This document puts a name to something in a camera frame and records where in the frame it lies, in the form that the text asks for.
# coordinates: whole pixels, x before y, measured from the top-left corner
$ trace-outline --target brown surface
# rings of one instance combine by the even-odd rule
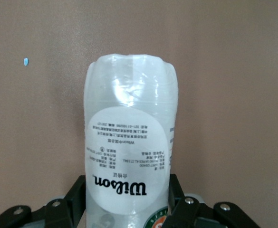
[[[277,1],[0,0],[0,213],[84,174],[86,71],[111,53],[175,66],[184,191],[278,227]]]

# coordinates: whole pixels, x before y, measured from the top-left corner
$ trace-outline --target white label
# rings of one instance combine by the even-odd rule
[[[168,154],[165,132],[151,115],[131,107],[99,111],[86,128],[86,180],[92,198],[115,214],[146,209],[167,184]]]

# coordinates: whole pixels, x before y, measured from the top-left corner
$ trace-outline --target wilson logo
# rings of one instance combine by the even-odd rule
[[[132,183],[129,184],[128,182],[121,182],[121,181],[115,181],[115,180],[108,180],[108,179],[102,179],[100,177],[96,177],[95,175],[92,175],[95,178],[95,185],[103,186],[105,188],[112,187],[115,189],[116,193],[121,195],[122,193],[130,195],[147,195],[146,194],[146,185],[144,183]]]

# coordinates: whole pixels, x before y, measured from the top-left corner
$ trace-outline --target white plastic cylinder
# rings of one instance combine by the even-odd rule
[[[175,70],[159,57],[100,57],[85,90],[87,228],[160,227],[167,213],[178,103]]]

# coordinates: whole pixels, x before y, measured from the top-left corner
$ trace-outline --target blue oval spot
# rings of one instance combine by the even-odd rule
[[[28,58],[24,58],[24,65],[28,66],[28,64],[29,64],[29,59]]]

